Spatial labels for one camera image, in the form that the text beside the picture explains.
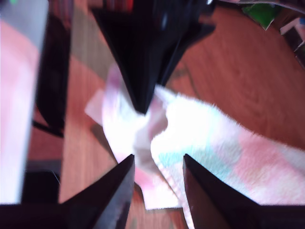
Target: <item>black triangular piece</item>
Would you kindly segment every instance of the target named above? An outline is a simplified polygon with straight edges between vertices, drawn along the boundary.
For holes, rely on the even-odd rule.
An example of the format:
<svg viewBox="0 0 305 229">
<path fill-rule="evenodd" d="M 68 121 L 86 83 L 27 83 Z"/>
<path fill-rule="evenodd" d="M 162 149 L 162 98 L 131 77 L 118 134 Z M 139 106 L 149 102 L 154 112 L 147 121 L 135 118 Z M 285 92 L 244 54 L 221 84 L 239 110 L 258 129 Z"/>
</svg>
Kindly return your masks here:
<svg viewBox="0 0 305 229">
<path fill-rule="evenodd" d="M 73 229 L 125 228 L 134 185 L 134 155 L 62 203 Z"/>
<path fill-rule="evenodd" d="M 196 229 L 305 228 L 305 206 L 261 206 L 231 188 L 189 155 L 183 157 L 185 192 Z"/>
<path fill-rule="evenodd" d="M 123 229 L 134 185 L 130 155 L 94 184 L 62 204 L 1 205 L 0 228 Z"/>
<path fill-rule="evenodd" d="M 228 225 L 233 229 L 243 228 L 244 220 L 246 220 L 244 215 L 241 215 L 240 212 L 236 211 L 239 209 L 253 209 L 259 207 L 254 201 L 222 182 L 187 154 L 183 157 L 183 174 L 188 202 L 196 203 L 196 199 L 198 198 L 197 196 L 188 193 L 192 190 L 192 184 L 189 184 L 188 182 L 194 179 L 198 182 L 210 202 L 215 206 L 217 212 L 220 213 L 222 219 L 225 219 Z M 195 212 L 192 213 L 191 206 L 190 209 L 192 215 L 198 214 Z"/>
<path fill-rule="evenodd" d="M 204 1 L 134 0 L 132 12 L 91 8 L 116 59 L 134 108 L 146 113 L 187 47 L 215 27 L 198 22 Z"/>
</svg>

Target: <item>cloth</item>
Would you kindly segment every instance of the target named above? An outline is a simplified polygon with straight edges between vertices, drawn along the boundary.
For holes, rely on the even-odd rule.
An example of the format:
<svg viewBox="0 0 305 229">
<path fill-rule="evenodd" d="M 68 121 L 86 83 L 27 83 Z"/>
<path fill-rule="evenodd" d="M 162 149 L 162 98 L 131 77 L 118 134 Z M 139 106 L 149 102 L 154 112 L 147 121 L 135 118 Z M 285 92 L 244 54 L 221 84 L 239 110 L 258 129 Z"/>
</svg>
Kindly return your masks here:
<svg viewBox="0 0 305 229">
<path fill-rule="evenodd" d="M 305 204 L 305 152 L 250 132 L 211 104 L 156 86 L 147 114 L 138 114 L 112 66 L 105 91 L 97 92 L 85 112 L 103 126 L 118 162 L 135 154 L 135 181 L 146 209 L 182 206 L 190 229 L 186 153 L 260 204 Z"/>
<path fill-rule="evenodd" d="M 154 163 L 150 144 L 167 125 L 165 110 L 155 96 L 146 115 L 137 113 L 131 103 L 119 68 L 110 68 L 105 91 L 98 91 L 88 102 L 85 113 L 103 126 L 118 163 L 135 155 L 135 182 L 141 187 L 145 208 L 181 207 Z"/>
<path fill-rule="evenodd" d="M 151 143 L 158 168 L 192 216 L 183 182 L 183 156 L 259 204 L 305 204 L 305 152 L 240 126 L 217 107 L 178 95 L 167 106 L 168 126 Z"/>
</svg>

